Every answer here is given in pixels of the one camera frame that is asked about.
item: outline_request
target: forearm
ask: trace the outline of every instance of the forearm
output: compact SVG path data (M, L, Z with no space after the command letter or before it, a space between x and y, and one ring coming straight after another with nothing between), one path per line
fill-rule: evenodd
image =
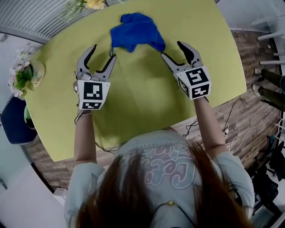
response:
M211 157L225 152L224 134L209 103L205 98L198 98L194 104L205 150Z
M74 158L76 161L97 163L92 114L83 115L77 121Z

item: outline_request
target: green pants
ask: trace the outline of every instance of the green pants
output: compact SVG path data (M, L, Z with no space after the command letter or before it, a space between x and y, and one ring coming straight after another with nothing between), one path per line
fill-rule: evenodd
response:
M265 69L261 71L261 75L274 85L280 87L280 80L282 78L281 75L270 72ZM261 96L265 97L266 99L280 107L280 110L285 111L285 95L283 93L274 92L272 90L265 89L262 86L259 88L258 91Z

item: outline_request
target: yellow flower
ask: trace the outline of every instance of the yellow flower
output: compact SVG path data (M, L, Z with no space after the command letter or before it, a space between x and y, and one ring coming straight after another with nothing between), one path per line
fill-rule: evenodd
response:
M85 0L86 7L90 9L103 9L104 3L103 0Z

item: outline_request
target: light blue t-shirt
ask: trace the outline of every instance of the light blue t-shirt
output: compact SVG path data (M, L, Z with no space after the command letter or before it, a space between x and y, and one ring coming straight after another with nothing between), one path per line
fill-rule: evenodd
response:
M154 207L174 201L195 222L193 185L201 185L202 182L193 163L194 158L188 151L186 139L170 130L134 137L116 153L116 156L122 155L122 173L126 171L130 157L136 153L142 154L144 182ZM239 158L224 152L214 159L212 165L218 173L221 168L228 175L243 206L248 207L247 214L250 217L254 206L253 185ZM74 168L65 201L67 226L70 217L75 219L73 215L76 215L88 195L100 186L104 172L104 168L95 163L80 164ZM192 224L178 207L162 206L155 214L155 227L189 228Z

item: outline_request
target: shoe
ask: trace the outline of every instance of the shoe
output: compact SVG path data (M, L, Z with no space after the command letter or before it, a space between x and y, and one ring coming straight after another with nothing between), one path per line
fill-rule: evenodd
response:
M254 69L254 74L261 74L261 69L255 68Z
M261 97L260 93L259 93L259 88L260 86L258 86L256 83L253 83L253 85L251 86L254 94L257 96L257 97Z

